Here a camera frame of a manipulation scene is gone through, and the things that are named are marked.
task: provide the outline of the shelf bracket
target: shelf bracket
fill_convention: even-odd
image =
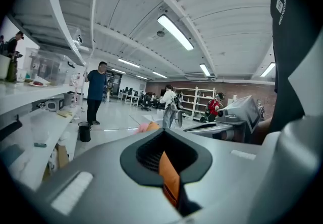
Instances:
[[[0,130],[0,133],[1,133],[0,142],[6,139],[9,135],[11,135],[14,131],[18,130],[21,127],[22,127],[22,123],[19,121],[19,115],[16,115],[16,121],[14,123]]]

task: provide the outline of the black trash can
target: black trash can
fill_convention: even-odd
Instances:
[[[82,142],[89,142],[91,140],[90,126],[88,122],[79,123],[79,137]]]

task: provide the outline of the desk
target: desk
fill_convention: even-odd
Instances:
[[[131,99],[130,99],[130,106],[132,105],[132,99],[133,99],[133,98],[137,98],[137,107],[138,107],[138,103],[139,103],[139,97],[138,97],[138,96],[132,96],[132,95],[128,95],[128,94],[126,94],[125,102],[126,102],[126,100],[127,100],[127,97],[130,97],[130,98],[131,98]]]
[[[121,101],[123,99],[123,95],[125,95],[126,96],[126,99],[127,99],[127,94],[126,93],[122,93],[122,92],[119,91],[118,98],[121,98]]]

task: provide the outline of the red food item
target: red food item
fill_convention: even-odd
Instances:
[[[41,82],[39,81],[34,81],[34,85],[37,85],[37,86],[43,86],[44,84],[42,84]]]

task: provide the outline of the red shirt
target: red shirt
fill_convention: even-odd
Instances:
[[[212,99],[211,103],[208,105],[208,109],[210,110],[211,115],[218,115],[218,112],[216,111],[216,106],[220,107],[220,102],[218,102],[215,99]]]

